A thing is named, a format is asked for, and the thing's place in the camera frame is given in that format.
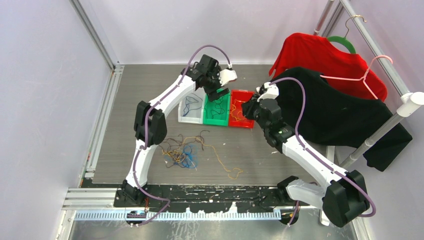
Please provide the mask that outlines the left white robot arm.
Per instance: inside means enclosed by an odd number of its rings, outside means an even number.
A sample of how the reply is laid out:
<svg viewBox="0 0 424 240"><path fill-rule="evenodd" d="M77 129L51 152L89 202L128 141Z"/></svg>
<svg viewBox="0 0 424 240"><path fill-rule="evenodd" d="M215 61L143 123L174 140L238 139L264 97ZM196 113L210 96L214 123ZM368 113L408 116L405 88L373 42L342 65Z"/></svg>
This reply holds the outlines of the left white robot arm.
<svg viewBox="0 0 424 240"><path fill-rule="evenodd" d="M230 62L222 68L218 60L204 54L200 61L189 63L159 96L149 102L140 101L133 127L136 139L134 157L116 196L135 207L141 206L147 196L144 186L153 154L168 132L166 120L170 112L198 89L203 89L209 100L216 100L229 92L226 84L236 80L237 74Z"/></svg>

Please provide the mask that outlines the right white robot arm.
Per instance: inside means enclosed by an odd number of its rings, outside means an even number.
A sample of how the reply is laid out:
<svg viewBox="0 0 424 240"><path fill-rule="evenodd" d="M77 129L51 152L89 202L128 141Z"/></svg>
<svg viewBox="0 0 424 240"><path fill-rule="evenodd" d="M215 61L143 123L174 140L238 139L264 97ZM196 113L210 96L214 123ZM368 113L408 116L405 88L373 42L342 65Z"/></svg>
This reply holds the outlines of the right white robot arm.
<svg viewBox="0 0 424 240"><path fill-rule="evenodd" d="M308 183L296 176L281 181L277 185L281 204L300 201L316 207L340 228L374 209L364 177L356 170L348 172L335 165L296 135L295 129L284 122L275 99L252 98L241 108L246 119L256 121L271 147L298 163L316 181Z"/></svg>

